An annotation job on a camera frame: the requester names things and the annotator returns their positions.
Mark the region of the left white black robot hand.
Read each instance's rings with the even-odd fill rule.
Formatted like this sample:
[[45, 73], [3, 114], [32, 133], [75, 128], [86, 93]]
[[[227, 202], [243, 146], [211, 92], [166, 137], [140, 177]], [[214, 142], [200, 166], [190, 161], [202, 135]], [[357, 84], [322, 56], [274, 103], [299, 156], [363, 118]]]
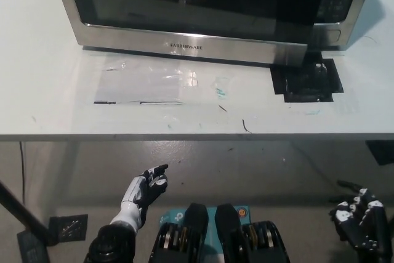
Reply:
[[122, 202], [136, 204], [139, 209], [148, 209], [167, 189], [165, 172], [168, 167], [168, 164], [155, 166], [133, 178]]

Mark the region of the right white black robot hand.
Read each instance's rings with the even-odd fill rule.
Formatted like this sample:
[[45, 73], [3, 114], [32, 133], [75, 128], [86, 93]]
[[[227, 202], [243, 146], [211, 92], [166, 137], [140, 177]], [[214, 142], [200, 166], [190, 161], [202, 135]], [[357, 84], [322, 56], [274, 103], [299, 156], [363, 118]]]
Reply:
[[336, 206], [329, 215], [340, 241], [352, 247], [359, 262], [391, 262], [392, 238], [384, 204], [364, 186], [345, 180], [337, 185], [353, 192], [330, 199]]

